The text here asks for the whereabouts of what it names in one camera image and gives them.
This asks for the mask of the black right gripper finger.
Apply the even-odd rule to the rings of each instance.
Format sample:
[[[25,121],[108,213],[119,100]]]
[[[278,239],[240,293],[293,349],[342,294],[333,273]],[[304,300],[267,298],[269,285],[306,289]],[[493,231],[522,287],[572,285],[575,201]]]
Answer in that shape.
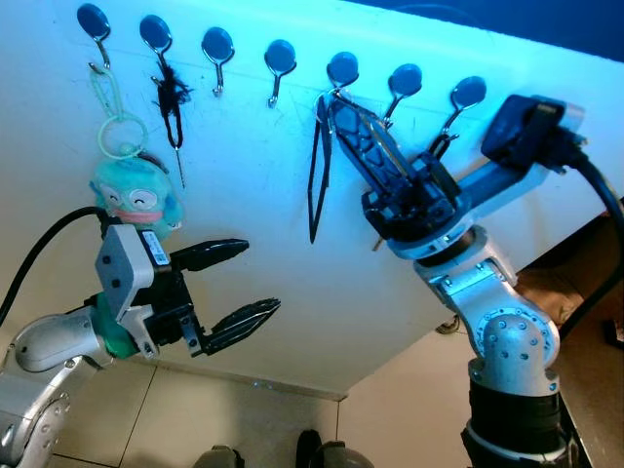
[[[332,99],[330,122],[362,178],[379,193],[406,186],[406,161],[379,117],[349,99]]]
[[[339,97],[339,146],[366,181],[414,181],[417,169],[379,117]]]

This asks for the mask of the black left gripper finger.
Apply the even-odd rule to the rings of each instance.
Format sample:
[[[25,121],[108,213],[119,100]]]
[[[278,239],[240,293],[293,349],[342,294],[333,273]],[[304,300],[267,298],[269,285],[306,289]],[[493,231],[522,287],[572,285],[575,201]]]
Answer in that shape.
[[[281,307],[281,299],[271,297],[236,309],[235,312],[223,317],[217,325],[210,329],[200,340],[201,355],[214,355],[228,347],[249,338],[254,331],[266,322]]]
[[[235,258],[236,255],[248,250],[250,246],[249,241],[241,240],[241,238],[221,238],[221,240],[210,240],[183,247],[171,254],[171,268],[175,271],[199,272]]]

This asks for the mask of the bystander bare hand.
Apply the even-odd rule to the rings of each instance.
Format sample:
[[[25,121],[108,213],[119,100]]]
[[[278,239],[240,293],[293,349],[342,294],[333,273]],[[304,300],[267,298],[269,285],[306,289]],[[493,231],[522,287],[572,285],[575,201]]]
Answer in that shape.
[[[554,269],[525,269],[519,273],[514,289],[559,326],[565,324],[576,307],[584,302],[584,295],[578,287]]]

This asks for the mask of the small black loop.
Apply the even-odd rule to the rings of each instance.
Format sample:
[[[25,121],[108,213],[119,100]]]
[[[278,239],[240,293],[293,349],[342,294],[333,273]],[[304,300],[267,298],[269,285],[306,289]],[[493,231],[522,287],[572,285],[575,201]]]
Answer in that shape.
[[[447,131],[442,131],[437,134],[437,137],[434,137],[428,151],[432,153],[433,156],[436,156],[437,159],[442,159],[447,151],[449,151],[450,144],[457,138],[459,138],[459,134],[449,134]]]

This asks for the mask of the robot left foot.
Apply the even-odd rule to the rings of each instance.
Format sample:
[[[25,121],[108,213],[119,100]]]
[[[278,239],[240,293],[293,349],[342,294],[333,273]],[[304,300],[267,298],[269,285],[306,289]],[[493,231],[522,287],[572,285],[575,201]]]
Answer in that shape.
[[[246,460],[229,446],[213,446],[196,459],[192,468],[246,468]]]

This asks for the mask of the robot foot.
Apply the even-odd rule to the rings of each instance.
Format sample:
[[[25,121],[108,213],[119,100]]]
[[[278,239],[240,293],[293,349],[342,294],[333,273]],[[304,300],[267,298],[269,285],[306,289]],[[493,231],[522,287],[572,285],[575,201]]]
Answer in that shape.
[[[229,446],[213,446],[196,459],[192,468],[246,468],[246,460]]]
[[[375,468],[342,441],[324,442],[317,431],[302,431],[295,443],[295,468]]]

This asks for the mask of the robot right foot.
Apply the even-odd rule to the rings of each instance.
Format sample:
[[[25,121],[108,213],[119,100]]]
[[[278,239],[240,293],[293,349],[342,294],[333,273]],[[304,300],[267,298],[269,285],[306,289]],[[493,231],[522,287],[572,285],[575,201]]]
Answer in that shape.
[[[302,431],[295,443],[295,468],[375,468],[342,441],[324,442],[317,431]]]

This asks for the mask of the round adhesive wall hook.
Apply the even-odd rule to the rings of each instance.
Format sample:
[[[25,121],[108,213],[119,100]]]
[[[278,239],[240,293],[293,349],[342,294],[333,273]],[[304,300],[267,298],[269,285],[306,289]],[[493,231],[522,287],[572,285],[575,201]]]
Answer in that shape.
[[[281,81],[297,67],[297,57],[293,44],[287,40],[278,39],[273,40],[267,46],[263,59],[273,75],[272,93],[267,100],[267,106],[273,108],[276,106],[280,94]]]
[[[337,98],[360,79],[360,60],[349,51],[339,51],[327,63],[326,71],[331,82],[327,98]]]
[[[159,62],[160,75],[152,76],[153,82],[165,82],[171,80],[170,68],[166,62],[165,53],[173,45],[173,34],[164,19],[157,15],[146,15],[139,22],[139,36],[143,43],[153,51]]]
[[[235,45],[232,37],[224,28],[219,26],[210,27],[202,36],[202,53],[214,66],[215,85],[213,95],[221,98],[224,88],[223,66],[235,57]]]
[[[112,28],[108,22],[107,14],[97,5],[84,3],[76,10],[77,22],[82,31],[94,41],[99,53],[99,63],[89,62],[88,66],[94,74],[106,74],[110,70],[110,58],[105,49],[105,40],[111,35]]]
[[[481,76],[464,77],[451,89],[449,101],[451,114],[442,126],[442,134],[449,135],[451,125],[464,110],[480,105],[487,93],[486,81]]]
[[[393,125],[393,113],[400,106],[402,99],[414,97],[423,88],[423,72],[418,65],[405,63],[405,65],[394,70],[393,74],[389,76],[387,84],[389,94],[391,94],[391,102],[384,112],[382,121],[389,129]]]

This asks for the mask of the green plush toy keychain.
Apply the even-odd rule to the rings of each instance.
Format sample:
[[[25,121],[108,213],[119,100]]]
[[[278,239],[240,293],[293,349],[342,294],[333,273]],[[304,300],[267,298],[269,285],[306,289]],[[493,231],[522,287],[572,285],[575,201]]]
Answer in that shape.
[[[90,84],[105,120],[97,130],[103,159],[91,175],[97,205],[165,240],[184,226],[184,208],[166,165],[150,152],[150,130],[126,110],[112,72],[95,67]]]

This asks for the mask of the black keychain with key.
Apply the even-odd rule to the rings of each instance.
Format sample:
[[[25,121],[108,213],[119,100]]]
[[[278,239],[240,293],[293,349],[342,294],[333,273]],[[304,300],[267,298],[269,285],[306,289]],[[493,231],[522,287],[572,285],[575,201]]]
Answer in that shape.
[[[173,149],[178,165],[179,181],[184,187],[184,166],[181,159],[181,147],[184,133],[182,129],[181,106],[190,98],[190,89],[178,79],[172,68],[161,67],[161,76],[152,76],[157,88],[157,106],[160,108],[162,121],[166,128],[166,139]]]

